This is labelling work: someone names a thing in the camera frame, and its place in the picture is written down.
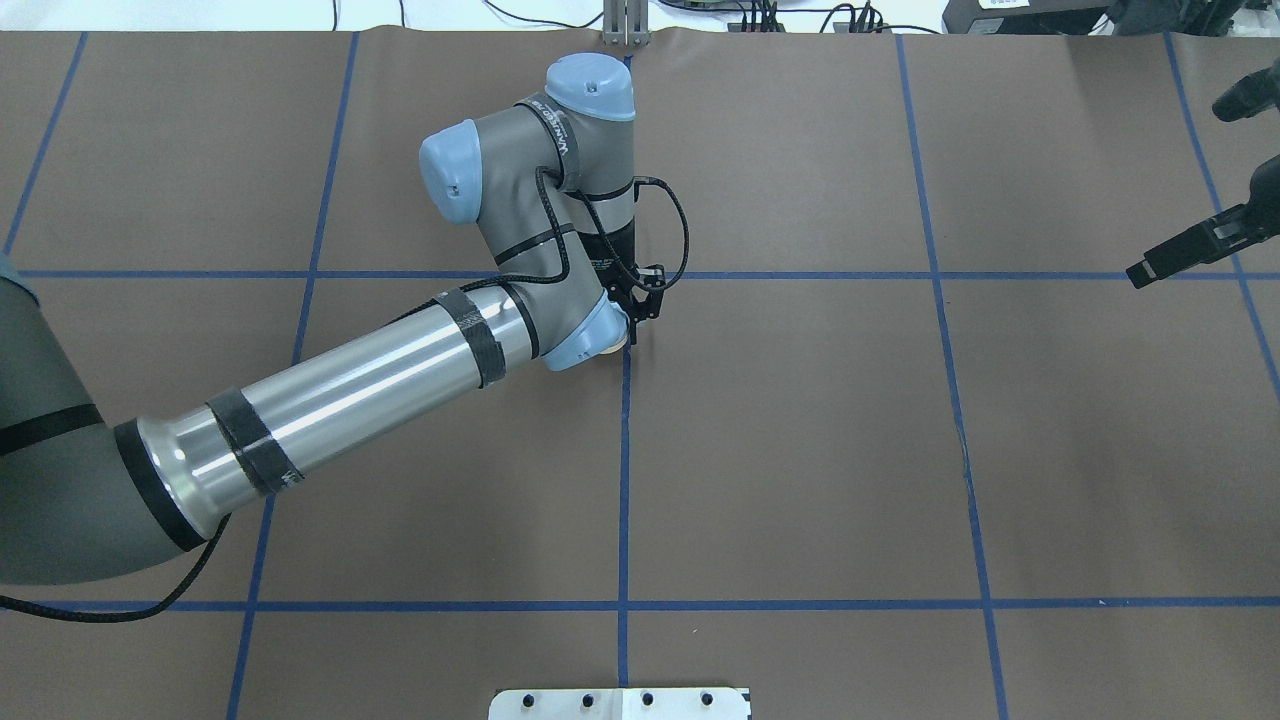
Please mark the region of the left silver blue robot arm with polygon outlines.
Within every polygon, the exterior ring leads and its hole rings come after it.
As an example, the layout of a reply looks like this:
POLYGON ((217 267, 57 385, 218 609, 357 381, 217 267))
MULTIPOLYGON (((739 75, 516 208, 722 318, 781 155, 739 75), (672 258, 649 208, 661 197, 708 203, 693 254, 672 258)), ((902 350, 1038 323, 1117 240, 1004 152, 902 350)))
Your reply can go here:
POLYGON ((110 427, 3 261, 1 578, 123 577, 212 543, 242 507, 530 361, 618 348, 630 316, 591 251, 634 223, 634 82, 599 53, 549 65, 513 106, 426 137, 419 165, 498 274, 172 420, 110 427))

